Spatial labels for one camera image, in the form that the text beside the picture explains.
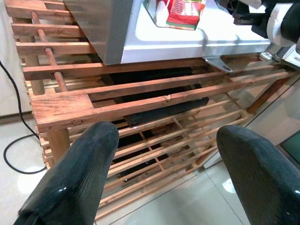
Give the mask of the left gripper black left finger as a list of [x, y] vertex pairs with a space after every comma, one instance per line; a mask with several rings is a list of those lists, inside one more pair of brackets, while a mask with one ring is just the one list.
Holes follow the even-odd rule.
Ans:
[[118, 143], [119, 132], [111, 122], [86, 129], [42, 177], [15, 224], [93, 224]]

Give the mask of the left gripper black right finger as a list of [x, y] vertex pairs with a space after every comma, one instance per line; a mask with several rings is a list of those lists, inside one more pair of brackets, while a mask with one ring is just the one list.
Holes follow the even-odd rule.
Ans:
[[300, 171], [279, 149], [238, 125], [217, 131], [217, 147], [250, 224], [300, 223]]

